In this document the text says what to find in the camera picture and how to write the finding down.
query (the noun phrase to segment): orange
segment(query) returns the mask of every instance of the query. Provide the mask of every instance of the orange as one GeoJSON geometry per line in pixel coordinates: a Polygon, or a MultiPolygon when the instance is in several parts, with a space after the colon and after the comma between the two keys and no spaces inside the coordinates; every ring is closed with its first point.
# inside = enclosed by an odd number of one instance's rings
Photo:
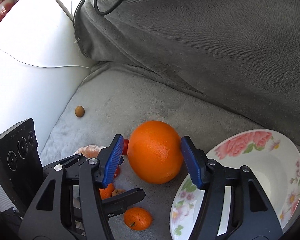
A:
{"type": "Polygon", "coordinates": [[[145,122],[131,134],[130,166],[146,182],[168,182],[179,173],[183,163],[180,143],[180,136],[170,125],[160,121],[145,122]]]}
{"type": "Polygon", "coordinates": [[[137,231],[145,230],[152,224],[151,214],[139,207],[128,209],[123,215],[123,220],[128,227],[137,231]]]}
{"type": "Polygon", "coordinates": [[[109,198],[115,190],[113,183],[110,183],[106,189],[99,189],[101,199],[109,198]]]}

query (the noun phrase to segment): gray cloth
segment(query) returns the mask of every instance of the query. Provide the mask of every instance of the gray cloth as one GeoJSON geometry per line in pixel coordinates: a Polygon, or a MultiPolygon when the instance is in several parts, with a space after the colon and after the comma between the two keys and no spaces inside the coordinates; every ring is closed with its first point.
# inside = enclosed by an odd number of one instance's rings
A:
{"type": "Polygon", "coordinates": [[[74,28],[87,57],[149,70],[300,145],[300,0],[125,0],[105,17],[82,0],[74,28]]]}
{"type": "MultiPolygon", "coordinates": [[[[218,106],[179,92],[137,73],[137,67],[117,63],[101,64],[88,76],[66,106],[40,154],[43,165],[70,156],[89,144],[108,146],[116,133],[129,138],[147,120],[161,120],[180,136],[189,135],[196,147],[206,153],[223,140],[260,125],[218,106]],[[82,118],[75,108],[85,108],[82,118]]],[[[116,240],[169,240],[169,215],[174,196],[187,174],[185,166],[178,176],[163,185],[139,179],[127,158],[114,180],[118,189],[144,189],[145,199],[137,206],[151,212],[153,225],[145,231],[130,230],[122,216],[109,220],[116,240]]],[[[292,221],[300,214],[300,203],[292,221]]]]}

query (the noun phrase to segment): blue ribbed rubber pad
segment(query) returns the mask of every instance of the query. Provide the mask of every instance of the blue ribbed rubber pad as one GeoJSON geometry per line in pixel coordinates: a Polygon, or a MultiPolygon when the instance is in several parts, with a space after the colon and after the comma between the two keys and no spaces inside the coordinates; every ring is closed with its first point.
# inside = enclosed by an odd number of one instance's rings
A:
{"type": "Polygon", "coordinates": [[[195,184],[197,188],[202,187],[203,182],[201,180],[201,169],[194,157],[194,153],[184,137],[181,138],[181,153],[185,160],[192,183],[195,184]]]}
{"type": "Polygon", "coordinates": [[[102,185],[104,188],[106,188],[113,181],[114,173],[122,157],[122,152],[123,136],[120,136],[105,165],[104,178],[102,180],[102,185]]]}

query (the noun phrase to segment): silver screw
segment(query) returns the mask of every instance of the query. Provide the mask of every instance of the silver screw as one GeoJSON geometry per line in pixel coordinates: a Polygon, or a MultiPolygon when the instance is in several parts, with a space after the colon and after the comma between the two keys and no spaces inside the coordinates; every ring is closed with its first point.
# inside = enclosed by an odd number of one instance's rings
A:
{"type": "Polygon", "coordinates": [[[61,164],[57,164],[56,166],[54,166],[54,170],[55,171],[61,171],[62,170],[62,165],[61,164]]]}
{"type": "Polygon", "coordinates": [[[98,160],[96,158],[92,158],[89,160],[89,164],[96,164],[98,163],[98,160]]]}
{"type": "Polygon", "coordinates": [[[210,165],[216,165],[217,161],[214,160],[214,159],[208,159],[208,163],[209,163],[210,165]]]}
{"type": "Polygon", "coordinates": [[[249,171],[250,171],[249,167],[246,166],[246,165],[242,166],[242,170],[243,170],[244,172],[249,172],[249,171]]]}

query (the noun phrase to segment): camera lens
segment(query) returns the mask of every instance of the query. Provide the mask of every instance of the camera lens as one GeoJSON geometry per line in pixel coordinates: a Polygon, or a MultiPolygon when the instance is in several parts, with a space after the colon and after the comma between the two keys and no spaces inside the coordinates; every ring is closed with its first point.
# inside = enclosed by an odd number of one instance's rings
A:
{"type": "Polygon", "coordinates": [[[10,151],[8,153],[8,165],[12,171],[15,171],[17,169],[17,163],[18,161],[16,154],[13,151],[10,151]]]}
{"type": "Polygon", "coordinates": [[[30,145],[34,143],[34,133],[32,131],[29,133],[29,143],[30,145]]]}
{"type": "Polygon", "coordinates": [[[28,153],[28,146],[26,140],[22,137],[18,142],[18,152],[21,158],[25,158],[28,153]]]}

